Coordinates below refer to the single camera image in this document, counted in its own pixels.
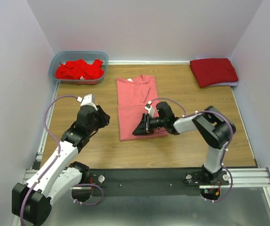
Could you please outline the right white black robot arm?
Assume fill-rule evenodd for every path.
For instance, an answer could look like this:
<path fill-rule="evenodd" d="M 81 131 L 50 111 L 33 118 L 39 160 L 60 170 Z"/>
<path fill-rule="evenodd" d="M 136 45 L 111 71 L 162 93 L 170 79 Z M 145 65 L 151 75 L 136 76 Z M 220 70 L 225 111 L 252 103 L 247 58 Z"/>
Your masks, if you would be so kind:
<path fill-rule="evenodd" d="M 156 107 L 148 103 L 145 109 L 147 113 L 142 114 L 140 123 L 132 133 L 134 136 L 152 135 L 156 129 L 162 128 L 171 135 L 199 131 L 208 144 L 200 181 L 210 185 L 218 179 L 225 152 L 236 132 L 236 127 L 230 120 L 213 106 L 182 117 L 176 117 L 167 102 L 159 102 Z"/>

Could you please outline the pink t-shirt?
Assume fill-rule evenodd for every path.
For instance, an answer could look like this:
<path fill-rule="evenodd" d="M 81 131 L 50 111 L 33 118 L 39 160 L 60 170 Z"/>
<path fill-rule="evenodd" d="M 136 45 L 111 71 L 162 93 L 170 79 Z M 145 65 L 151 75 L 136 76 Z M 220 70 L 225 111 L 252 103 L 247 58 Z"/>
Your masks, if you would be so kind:
<path fill-rule="evenodd" d="M 154 76 L 140 75 L 132 79 L 117 78 L 118 120 L 121 141 L 143 138 L 165 137 L 165 129 L 159 129 L 148 136 L 134 136 L 132 133 L 139 125 L 142 114 L 146 113 L 148 101 L 158 97 Z"/>

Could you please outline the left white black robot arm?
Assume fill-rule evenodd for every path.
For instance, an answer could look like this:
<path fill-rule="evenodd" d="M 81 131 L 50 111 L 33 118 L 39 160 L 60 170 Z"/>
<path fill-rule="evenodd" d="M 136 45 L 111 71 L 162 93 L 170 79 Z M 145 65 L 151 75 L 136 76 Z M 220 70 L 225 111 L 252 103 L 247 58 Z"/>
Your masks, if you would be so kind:
<path fill-rule="evenodd" d="M 81 104 L 76 121 L 57 141 L 54 153 L 34 176 L 12 189 L 12 213 L 20 218 L 22 226 L 27 222 L 41 226 L 49 217 L 53 204 L 72 187 L 102 190 L 92 182 L 88 166 L 71 160 L 109 121 L 110 116 L 101 106 Z"/>

